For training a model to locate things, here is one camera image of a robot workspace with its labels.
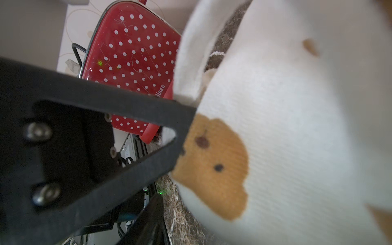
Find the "black metal bracket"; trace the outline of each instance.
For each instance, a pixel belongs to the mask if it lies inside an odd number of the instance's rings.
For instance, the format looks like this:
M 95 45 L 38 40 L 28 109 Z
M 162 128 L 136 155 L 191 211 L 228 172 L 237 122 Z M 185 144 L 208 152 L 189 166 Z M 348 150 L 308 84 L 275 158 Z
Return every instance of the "black metal bracket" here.
M 168 173 L 181 152 L 195 114 L 195 108 L 171 100 L 87 82 L 5 59 L 0 59 L 0 83 L 3 118 L 0 127 L 0 244 L 55 244 Z M 176 137 L 165 147 L 128 165 L 114 176 L 92 183 L 85 195 L 72 203 L 54 203 L 37 209 L 31 201 L 32 186 L 48 181 L 41 169 L 42 148 L 27 145 L 22 130 L 26 118 L 37 117 L 34 108 L 42 101 L 100 112 L 102 117 L 103 113 L 113 113 L 152 122 L 172 128 Z M 67 149 L 57 150 L 64 151 L 67 156 L 59 164 L 68 164 L 75 157 L 75 153 Z

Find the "fabric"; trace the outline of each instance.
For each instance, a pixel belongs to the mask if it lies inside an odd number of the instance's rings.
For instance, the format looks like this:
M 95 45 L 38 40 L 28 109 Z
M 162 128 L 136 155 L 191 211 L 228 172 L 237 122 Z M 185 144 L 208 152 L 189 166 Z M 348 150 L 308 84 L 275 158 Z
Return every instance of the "fabric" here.
M 392 211 L 386 16 L 365 0 L 254 0 L 202 96 L 242 2 L 200 1 L 180 43 L 174 99 L 197 106 L 171 174 L 185 205 L 232 244 L 387 244 L 367 209 Z

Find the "brown patch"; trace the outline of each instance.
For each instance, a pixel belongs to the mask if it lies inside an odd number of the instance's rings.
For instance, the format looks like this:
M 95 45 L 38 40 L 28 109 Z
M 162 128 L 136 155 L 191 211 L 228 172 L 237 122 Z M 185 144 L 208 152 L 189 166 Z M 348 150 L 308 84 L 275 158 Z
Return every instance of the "brown patch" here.
M 249 170 L 241 138 L 222 120 L 196 114 L 183 148 L 173 179 L 223 219 L 240 217 L 248 200 L 243 184 Z
M 308 51 L 310 54 L 312 54 L 315 57 L 320 57 L 319 52 L 316 49 L 316 44 L 313 39 L 308 38 L 303 40 L 302 45 L 306 51 Z
M 391 0 L 375 0 L 388 17 L 389 24 L 392 25 L 392 1 Z
M 387 237 L 390 244 L 392 244 L 392 213 L 368 206 L 378 226 Z

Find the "white plush toy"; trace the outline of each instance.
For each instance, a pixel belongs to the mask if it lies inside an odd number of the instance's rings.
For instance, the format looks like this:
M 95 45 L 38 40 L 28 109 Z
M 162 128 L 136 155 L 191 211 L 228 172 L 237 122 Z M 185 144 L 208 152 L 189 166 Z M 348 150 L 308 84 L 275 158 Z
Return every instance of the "white plush toy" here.
M 174 97 L 198 107 L 171 173 L 185 205 L 231 244 L 387 244 L 384 5 L 253 0 L 200 101 L 210 50 L 241 3 L 201 0 L 181 40 Z

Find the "red polka dot case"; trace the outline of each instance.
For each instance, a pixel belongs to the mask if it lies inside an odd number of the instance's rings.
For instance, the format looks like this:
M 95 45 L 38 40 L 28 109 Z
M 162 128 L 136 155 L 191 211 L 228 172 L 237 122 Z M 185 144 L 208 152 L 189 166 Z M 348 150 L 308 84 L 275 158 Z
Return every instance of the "red polka dot case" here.
M 180 34 L 136 1 L 110 5 L 87 49 L 80 77 L 118 89 L 172 99 Z M 150 143 L 159 126 L 113 115 L 114 128 Z

